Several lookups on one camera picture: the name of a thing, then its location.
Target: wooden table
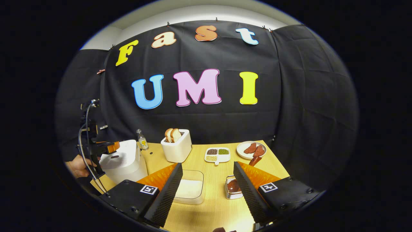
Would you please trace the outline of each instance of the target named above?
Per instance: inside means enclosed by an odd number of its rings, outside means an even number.
[[[151,173],[167,167],[173,163],[168,162],[164,156],[160,143],[148,143],[149,149],[142,151],[145,158],[147,173]],[[249,164],[250,160],[240,157],[236,152],[239,143],[229,144],[208,144],[193,145],[187,159],[182,163],[182,168],[187,170],[199,170],[204,174],[205,200],[199,205],[189,205],[173,202],[163,229],[171,232],[212,232],[215,228],[224,227],[227,232],[236,230],[237,232],[253,231],[255,223],[245,202],[244,197],[228,200],[225,196],[225,180],[229,175],[233,175],[233,162],[240,161]],[[228,162],[209,163],[204,160],[206,149],[210,147],[227,147],[230,149],[231,158]],[[289,176],[288,172],[268,149],[262,160],[255,167],[273,174],[279,178]],[[115,183],[106,175],[100,178],[107,190],[113,188]],[[92,185],[101,192],[94,181]]]

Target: plate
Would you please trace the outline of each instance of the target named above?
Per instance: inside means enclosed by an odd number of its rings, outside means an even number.
[[[217,154],[217,155],[208,155],[207,152],[210,149],[216,149],[218,152],[219,152],[219,149],[225,149],[229,152],[229,154],[226,154],[226,155],[219,155],[219,154]],[[216,161],[207,161],[206,156],[215,156],[217,158],[216,158]],[[227,147],[211,147],[211,148],[208,148],[205,152],[204,159],[205,159],[206,162],[215,163],[215,165],[218,165],[219,163],[223,163],[223,162],[228,162],[230,160],[230,149],[227,148]]]
[[[237,153],[245,159],[253,159],[253,153],[252,154],[246,154],[243,151],[246,150],[246,148],[248,148],[254,142],[255,141],[246,141],[246,142],[240,143],[239,145],[237,145],[237,148],[236,148]],[[263,157],[266,154],[266,147],[263,144],[259,143],[259,142],[255,142],[255,143],[256,143],[256,146],[261,145],[263,150],[265,151],[263,153],[263,155],[260,156],[260,157]]]

